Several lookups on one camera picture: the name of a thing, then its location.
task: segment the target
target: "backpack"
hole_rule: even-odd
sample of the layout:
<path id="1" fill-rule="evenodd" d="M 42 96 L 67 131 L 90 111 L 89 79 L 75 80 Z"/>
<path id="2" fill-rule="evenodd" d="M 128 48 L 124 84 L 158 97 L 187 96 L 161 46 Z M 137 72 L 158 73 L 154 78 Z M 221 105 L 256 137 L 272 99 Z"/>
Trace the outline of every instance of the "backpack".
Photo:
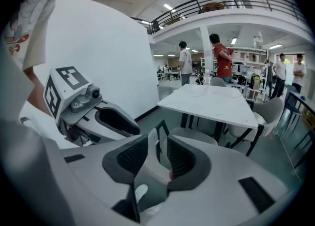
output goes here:
<path id="1" fill-rule="evenodd" d="M 252 74 L 250 88 L 253 90 L 259 90 L 260 86 L 260 76 L 257 74 Z"/>

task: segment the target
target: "metal railing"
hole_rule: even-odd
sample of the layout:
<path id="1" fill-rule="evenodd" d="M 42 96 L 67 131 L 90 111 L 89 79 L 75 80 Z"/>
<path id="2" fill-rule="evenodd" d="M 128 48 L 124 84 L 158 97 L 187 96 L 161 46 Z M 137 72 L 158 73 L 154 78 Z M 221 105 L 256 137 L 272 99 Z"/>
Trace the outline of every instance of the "metal railing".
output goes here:
<path id="1" fill-rule="evenodd" d="M 261 8 L 268 11 L 278 11 L 306 23 L 306 19 L 300 8 L 288 0 L 190 0 L 173 8 L 173 10 L 163 13 L 151 22 L 138 18 L 133 19 L 146 27 L 148 34 L 153 34 L 175 22 L 185 20 L 187 17 L 210 11 L 233 8 Z"/>

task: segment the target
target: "water bottle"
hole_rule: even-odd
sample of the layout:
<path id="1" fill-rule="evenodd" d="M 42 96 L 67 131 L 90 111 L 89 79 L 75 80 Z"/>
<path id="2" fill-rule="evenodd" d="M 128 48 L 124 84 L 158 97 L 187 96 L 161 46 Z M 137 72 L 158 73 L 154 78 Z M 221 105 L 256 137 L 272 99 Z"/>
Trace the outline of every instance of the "water bottle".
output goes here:
<path id="1" fill-rule="evenodd" d="M 204 85 L 210 85 L 210 73 L 209 70 L 205 70 L 205 75 L 204 75 Z"/>

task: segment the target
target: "sticker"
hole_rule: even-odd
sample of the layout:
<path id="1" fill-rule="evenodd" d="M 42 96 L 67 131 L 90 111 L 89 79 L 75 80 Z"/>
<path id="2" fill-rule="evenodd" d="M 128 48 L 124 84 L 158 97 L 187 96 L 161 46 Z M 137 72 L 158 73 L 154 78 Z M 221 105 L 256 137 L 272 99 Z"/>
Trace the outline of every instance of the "sticker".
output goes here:
<path id="1" fill-rule="evenodd" d="M 73 90 L 89 83 L 73 66 L 56 68 L 56 71 Z"/>
<path id="2" fill-rule="evenodd" d="M 54 85 L 54 82 L 51 76 L 49 76 L 48 78 L 48 82 L 47 82 L 47 86 L 45 90 L 45 101 L 51 113 L 56 119 L 60 102 L 61 102 L 61 98 L 58 94 L 58 91 L 56 90 L 56 87 Z"/>

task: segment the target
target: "person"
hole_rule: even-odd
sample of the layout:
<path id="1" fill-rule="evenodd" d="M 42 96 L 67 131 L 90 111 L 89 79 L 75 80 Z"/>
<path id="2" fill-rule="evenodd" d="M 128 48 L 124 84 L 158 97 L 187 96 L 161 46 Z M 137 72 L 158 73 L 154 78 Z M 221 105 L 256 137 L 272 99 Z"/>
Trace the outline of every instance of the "person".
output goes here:
<path id="1" fill-rule="evenodd" d="M 45 63 L 47 23 L 56 0 L 24 0 L 4 28 L 5 46 L 12 59 L 33 82 L 28 102 L 50 115 L 44 102 L 44 87 L 33 67 Z"/>
<path id="2" fill-rule="evenodd" d="M 294 78 L 293 78 L 292 86 L 296 88 L 298 93 L 301 93 L 301 89 L 303 86 L 303 79 L 306 73 L 306 67 L 304 64 L 302 64 L 302 60 L 303 60 L 302 54 L 298 54 L 296 58 L 297 58 L 297 63 L 295 63 L 293 67 Z"/>
<path id="3" fill-rule="evenodd" d="M 271 97 L 271 90 L 272 90 L 272 62 L 269 62 L 268 66 L 268 74 L 267 74 L 267 86 L 269 87 L 269 97 Z"/>
<path id="4" fill-rule="evenodd" d="M 164 75 L 165 75 L 166 79 L 168 79 L 169 73 L 168 73 L 167 65 L 164 66 L 163 70 L 164 70 Z"/>
<path id="5" fill-rule="evenodd" d="M 214 54 L 218 62 L 217 77 L 222 78 L 227 84 L 230 82 L 232 77 L 231 62 L 233 60 L 232 55 L 234 53 L 234 49 L 223 46 L 220 43 L 219 35 L 216 33 L 211 34 L 209 38 L 212 45 L 214 46 Z"/>
<path id="6" fill-rule="evenodd" d="M 186 49 L 187 44 L 184 41 L 179 43 L 179 47 L 181 52 L 179 54 L 179 62 L 180 62 L 180 72 L 182 74 L 182 86 L 185 84 L 189 84 L 190 76 L 192 74 L 191 67 L 191 54 Z"/>
<path id="7" fill-rule="evenodd" d="M 272 93 L 272 96 L 270 99 L 273 99 L 275 97 L 280 97 L 282 95 L 282 92 L 284 91 L 284 83 L 286 79 L 286 65 L 284 63 L 285 55 L 280 54 L 280 61 L 277 61 L 276 64 L 273 66 L 273 70 L 276 74 L 277 81 L 275 90 Z"/>
<path id="8" fill-rule="evenodd" d="M 196 83 L 198 85 L 200 85 L 200 84 L 203 85 L 203 72 L 202 71 L 198 74 L 198 78 L 196 80 Z"/>

